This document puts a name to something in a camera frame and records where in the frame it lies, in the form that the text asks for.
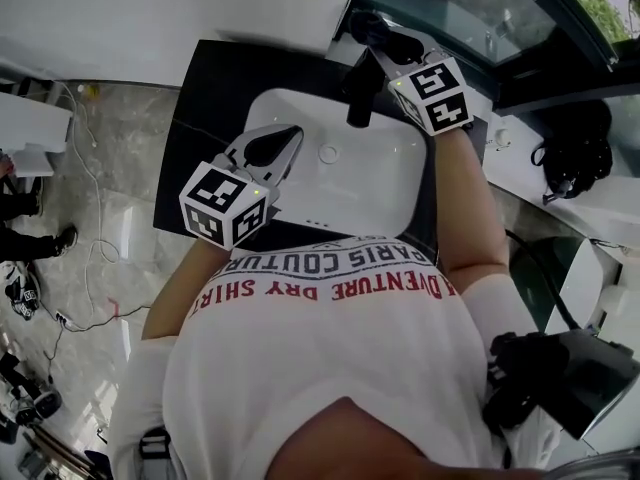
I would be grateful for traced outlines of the dark window frame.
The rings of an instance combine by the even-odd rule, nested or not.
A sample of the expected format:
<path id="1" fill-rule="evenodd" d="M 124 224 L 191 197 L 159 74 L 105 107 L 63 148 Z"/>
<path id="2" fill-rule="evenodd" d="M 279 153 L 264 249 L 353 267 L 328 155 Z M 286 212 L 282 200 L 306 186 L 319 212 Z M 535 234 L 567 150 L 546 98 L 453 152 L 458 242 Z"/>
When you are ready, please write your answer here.
<path id="1" fill-rule="evenodd" d="M 351 0 L 431 35 L 504 113 L 640 94 L 640 0 Z"/>

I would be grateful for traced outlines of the person's white printed t-shirt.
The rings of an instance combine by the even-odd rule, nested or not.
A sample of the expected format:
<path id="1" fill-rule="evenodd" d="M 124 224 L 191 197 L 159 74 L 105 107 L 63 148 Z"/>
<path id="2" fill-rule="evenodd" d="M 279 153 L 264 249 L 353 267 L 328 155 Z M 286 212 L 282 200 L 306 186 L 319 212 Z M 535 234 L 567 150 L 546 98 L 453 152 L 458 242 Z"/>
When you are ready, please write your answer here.
<path id="1" fill-rule="evenodd" d="M 489 348 L 534 330 L 513 280 L 464 292 L 395 239 L 248 255 L 215 273 L 178 336 L 143 340 L 109 425 L 115 480 L 263 480 L 304 423 L 348 398 L 447 466 L 545 467 L 559 425 L 493 434 Z"/>

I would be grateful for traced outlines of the black backpack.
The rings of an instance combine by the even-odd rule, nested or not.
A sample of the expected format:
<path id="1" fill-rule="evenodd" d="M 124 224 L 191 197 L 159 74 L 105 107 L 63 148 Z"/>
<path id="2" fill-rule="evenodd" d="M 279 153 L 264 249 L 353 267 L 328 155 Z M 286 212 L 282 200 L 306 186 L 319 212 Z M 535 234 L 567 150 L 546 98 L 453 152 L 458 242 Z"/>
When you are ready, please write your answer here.
<path id="1" fill-rule="evenodd" d="M 583 101 L 537 111 L 542 142 L 530 155 L 544 171 L 542 203 L 574 199 L 610 175 L 613 155 L 608 141 L 612 116 L 602 100 Z"/>

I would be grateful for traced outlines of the person's chin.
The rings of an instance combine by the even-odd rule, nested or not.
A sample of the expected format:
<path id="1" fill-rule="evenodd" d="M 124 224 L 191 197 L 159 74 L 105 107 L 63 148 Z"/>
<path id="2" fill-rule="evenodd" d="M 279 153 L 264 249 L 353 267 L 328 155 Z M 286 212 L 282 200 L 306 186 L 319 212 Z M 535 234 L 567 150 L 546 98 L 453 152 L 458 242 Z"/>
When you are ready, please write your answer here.
<path id="1" fill-rule="evenodd" d="M 281 446 L 265 480 L 542 480 L 535 469 L 449 467 L 342 398 Z"/>

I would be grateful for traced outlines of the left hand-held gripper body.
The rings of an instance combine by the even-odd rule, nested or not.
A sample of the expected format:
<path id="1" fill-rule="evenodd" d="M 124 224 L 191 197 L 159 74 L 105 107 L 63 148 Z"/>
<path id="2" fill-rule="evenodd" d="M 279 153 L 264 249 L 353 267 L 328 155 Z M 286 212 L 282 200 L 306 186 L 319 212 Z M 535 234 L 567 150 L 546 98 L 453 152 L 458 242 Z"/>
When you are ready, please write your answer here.
<path id="1" fill-rule="evenodd" d="M 211 163 L 200 163 L 179 195 L 186 230 L 232 250 L 279 212 L 275 203 L 287 174 L 286 160 L 266 167 L 238 165 L 232 156 L 220 153 Z"/>

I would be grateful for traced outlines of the person's right forearm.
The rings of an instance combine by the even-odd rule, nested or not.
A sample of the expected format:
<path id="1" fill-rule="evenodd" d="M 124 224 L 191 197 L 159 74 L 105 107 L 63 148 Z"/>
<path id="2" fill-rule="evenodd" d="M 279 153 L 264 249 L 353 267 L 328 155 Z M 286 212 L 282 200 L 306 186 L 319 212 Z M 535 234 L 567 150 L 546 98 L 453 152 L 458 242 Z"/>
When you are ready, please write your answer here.
<path id="1" fill-rule="evenodd" d="M 466 132 L 435 137 L 437 241 L 445 276 L 462 293 L 506 274 L 508 240 L 495 199 Z"/>

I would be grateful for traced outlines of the spare gripper on floor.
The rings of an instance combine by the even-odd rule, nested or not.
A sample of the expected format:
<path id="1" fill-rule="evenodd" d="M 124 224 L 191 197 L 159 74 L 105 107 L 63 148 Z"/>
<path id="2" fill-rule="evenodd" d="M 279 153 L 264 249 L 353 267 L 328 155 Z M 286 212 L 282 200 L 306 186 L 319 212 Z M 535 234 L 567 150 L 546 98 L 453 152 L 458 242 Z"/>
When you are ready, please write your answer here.
<path id="1" fill-rule="evenodd" d="M 0 264 L 0 278 L 12 310 L 25 321 L 40 308 L 40 284 L 32 263 L 6 261 Z"/>

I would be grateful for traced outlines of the wooden vanity with black top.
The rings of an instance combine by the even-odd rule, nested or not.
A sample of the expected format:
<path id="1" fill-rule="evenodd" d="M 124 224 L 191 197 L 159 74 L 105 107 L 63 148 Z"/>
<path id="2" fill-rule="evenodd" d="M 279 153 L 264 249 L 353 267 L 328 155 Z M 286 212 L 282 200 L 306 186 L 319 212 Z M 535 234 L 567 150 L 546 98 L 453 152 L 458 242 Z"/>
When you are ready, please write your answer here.
<path id="1" fill-rule="evenodd" d="M 179 192 L 202 160 L 213 160 L 244 128 L 250 105 L 268 89 L 284 88 L 349 103 L 348 64 L 272 46 L 200 40 L 174 111 L 158 181 L 153 225 L 188 236 Z M 427 159 L 412 219 L 394 235 L 437 259 L 434 161 Z M 240 244 L 254 252 L 296 248 L 347 235 L 275 220 Z"/>

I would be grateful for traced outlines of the black floor equipment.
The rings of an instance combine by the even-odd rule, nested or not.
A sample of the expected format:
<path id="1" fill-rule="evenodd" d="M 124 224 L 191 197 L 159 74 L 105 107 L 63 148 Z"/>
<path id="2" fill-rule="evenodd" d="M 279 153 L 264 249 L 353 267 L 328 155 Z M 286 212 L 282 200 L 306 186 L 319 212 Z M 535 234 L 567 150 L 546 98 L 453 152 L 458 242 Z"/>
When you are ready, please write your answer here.
<path id="1" fill-rule="evenodd" d="M 0 443 L 14 444 L 20 427 L 50 418 L 61 405 L 60 393 L 16 356 L 0 357 Z"/>

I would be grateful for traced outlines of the white desk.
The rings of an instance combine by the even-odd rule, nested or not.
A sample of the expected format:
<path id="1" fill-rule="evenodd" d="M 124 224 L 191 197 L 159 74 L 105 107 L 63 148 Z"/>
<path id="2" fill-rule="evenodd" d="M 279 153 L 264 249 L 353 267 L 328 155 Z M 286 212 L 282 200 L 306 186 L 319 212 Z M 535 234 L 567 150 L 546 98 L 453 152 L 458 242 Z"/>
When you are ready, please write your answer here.
<path id="1" fill-rule="evenodd" d="M 73 114 L 66 109 L 0 92 L 0 150 L 21 178 L 50 177 L 48 154 L 66 150 Z"/>

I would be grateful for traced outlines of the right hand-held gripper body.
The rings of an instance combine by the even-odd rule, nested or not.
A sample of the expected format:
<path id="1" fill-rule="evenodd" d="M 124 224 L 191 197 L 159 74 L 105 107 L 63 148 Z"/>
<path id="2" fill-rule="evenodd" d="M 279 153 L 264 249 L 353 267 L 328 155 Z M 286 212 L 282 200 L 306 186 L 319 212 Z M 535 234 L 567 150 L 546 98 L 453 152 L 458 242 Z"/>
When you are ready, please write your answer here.
<path id="1" fill-rule="evenodd" d="M 467 85 L 455 59 L 448 57 L 388 83 L 403 112 L 428 135 L 437 136 L 474 120 Z"/>

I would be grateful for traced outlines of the person's left forearm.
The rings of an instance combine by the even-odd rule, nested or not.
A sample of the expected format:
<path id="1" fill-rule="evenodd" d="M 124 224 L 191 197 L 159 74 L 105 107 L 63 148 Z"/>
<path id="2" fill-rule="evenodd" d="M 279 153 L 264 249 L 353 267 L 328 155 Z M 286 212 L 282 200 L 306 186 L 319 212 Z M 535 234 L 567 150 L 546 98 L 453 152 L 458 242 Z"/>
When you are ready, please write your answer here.
<path id="1" fill-rule="evenodd" d="M 230 251 L 197 239 L 151 305 L 141 339 L 178 336 L 200 291 L 230 256 Z"/>

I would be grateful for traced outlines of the white window ledge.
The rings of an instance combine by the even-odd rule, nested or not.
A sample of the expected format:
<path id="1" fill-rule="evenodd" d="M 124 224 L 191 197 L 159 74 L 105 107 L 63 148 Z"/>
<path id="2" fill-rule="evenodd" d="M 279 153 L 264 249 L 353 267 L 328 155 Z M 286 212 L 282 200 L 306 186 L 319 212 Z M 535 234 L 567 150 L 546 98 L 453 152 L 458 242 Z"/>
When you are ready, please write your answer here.
<path id="1" fill-rule="evenodd" d="M 494 185 L 540 207 L 584 235 L 640 250 L 640 178 L 610 175 L 574 199 L 542 203 L 544 171 L 530 161 L 542 137 L 521 120 L 493 114 L 487 139 L 507 128 L 511 146 L 496 151 L 486 145 L 483 168 Z"/>

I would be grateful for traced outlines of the white sink basin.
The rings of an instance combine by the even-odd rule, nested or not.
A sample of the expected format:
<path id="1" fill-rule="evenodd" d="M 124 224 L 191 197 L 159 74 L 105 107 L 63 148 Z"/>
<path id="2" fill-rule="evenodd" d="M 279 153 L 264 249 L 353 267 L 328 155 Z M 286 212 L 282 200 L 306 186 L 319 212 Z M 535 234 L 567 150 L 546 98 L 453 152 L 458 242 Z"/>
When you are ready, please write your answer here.
<path id="1" fill-rule="evenodd" d="M 301 150 L 279 185 L 278 220 L 347 235 L 397 236 L 409 225 L 427 158 L 413 126 L 377 113 L 350 126 L 346 104 L 276 88 L 251 104 L 245 127 L 298 125 Z"/>

